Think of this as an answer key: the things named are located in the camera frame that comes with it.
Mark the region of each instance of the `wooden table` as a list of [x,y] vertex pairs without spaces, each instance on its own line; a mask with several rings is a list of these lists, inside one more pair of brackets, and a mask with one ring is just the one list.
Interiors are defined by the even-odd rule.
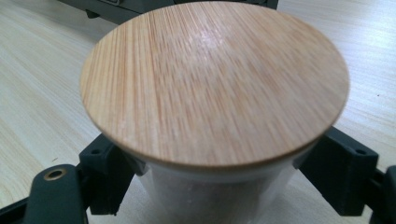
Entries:
[[[279,1],[278,10],[306,21],[340,49],[350,72],[349,99],[336,127],[396,163],[396,3]],[[0,1],[0,207],[26,197],[34,176],[55,164],[78,163],[99,134],[78,92],[82,64],[116,25],[88,20],[57,1]],[[117,217],[91,223],[161,223],[135,178]],[[266,223],[367,223],[339,217],[297,172],[267,212]]]

